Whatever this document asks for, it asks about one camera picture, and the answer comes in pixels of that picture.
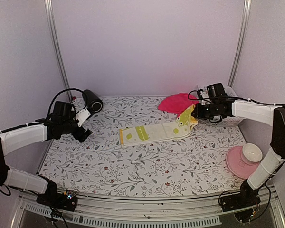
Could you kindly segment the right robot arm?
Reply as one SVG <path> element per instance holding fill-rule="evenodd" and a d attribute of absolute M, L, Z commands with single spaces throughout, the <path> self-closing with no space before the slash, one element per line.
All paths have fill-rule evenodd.
<path fill-rule="evenodd" d="M 285 104 L 285 82 L 283 81 L 259 81 L 248 82 L 238 81 L 233 86 L 238 96 L 252 98 L 264 103 Z M 244 120 L 240 129 L 244 133 L 245 139 L 250 143 L 258 145 L 263 152 L 269 149 L 272 128 L 256 121 Z M 281 200 L 285 200 L 285 164 L 272 179 Z"/>

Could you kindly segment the green yellow patterned towel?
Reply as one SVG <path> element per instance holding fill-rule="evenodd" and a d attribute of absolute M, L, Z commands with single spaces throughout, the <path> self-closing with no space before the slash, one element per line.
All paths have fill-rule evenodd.
<path fill-rule="evenodd" d="M 191 116 L 194 109 L 195 105 L 191 105 L 172 122 L 120 129 L 120 144 L 134 146 L 186 138 L 198 124 L 197 119 Z"/>

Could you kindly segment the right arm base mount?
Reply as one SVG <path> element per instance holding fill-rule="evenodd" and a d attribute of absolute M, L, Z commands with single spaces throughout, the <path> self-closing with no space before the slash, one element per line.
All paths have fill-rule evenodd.
<path fill-rule="evenodd" d="M 240 193 L 223 193 L 224 195 L 220 195 L 218 198 L 218 204 L 221 206 L 223 212 L 256 206 L 261 202 L 260 197 L 258 195 L 254 195 L 251 198 L 243 198 Z"/>

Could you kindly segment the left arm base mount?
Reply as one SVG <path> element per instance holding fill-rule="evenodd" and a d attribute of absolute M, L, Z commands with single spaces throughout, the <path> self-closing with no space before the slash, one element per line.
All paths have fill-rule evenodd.
<path fill-rule="evenodd" d="M 44 194 L 38 194 L 36 202 L 55 209 L 74 212 L 78 198 L 69 193 L 64 194 L 57 193 L 56 191 L 47 191 Z"/>

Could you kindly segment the pink towel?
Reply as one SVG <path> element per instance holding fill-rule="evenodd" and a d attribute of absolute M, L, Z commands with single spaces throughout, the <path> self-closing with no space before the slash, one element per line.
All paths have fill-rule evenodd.
<path fill-rule="evenodd" d="M 165 111 L 168 113 L 176 114 L 180 116 L 188 107 L 193 104 L 197 104 L 198 100 L 196 97 L 186 94 L 179 93 L 166 97 L 158 106 L 158 110 Z"/>

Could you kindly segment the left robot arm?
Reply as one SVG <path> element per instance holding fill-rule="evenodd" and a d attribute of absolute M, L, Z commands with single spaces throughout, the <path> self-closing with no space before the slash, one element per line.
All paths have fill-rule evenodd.
<path fill-rule="evenodd" d="M 71 134 L 74 139 L 84 142 L 91 134 L 83 128 L 85 120 L 103 108 L 99 97 L 89 89 L 81 92 L 85 102 L 82 110 L 76 111 L 72 103 L 57 101 L 53 98 L 45 118 L 32 123 L 21 124 L 9 129 L 0 130 L 0 188 L 27 190 L 42 196 L 50 206 L 57 206 L 61 196 L 55 182 L 48 178 L 35 175 L 6 163 L 6 156 L 12 152 L 25 151 L 22 157 L 25 162 L 37 165 L 37 143 L 52 139 L 59 140 L 64 134 Z"/>

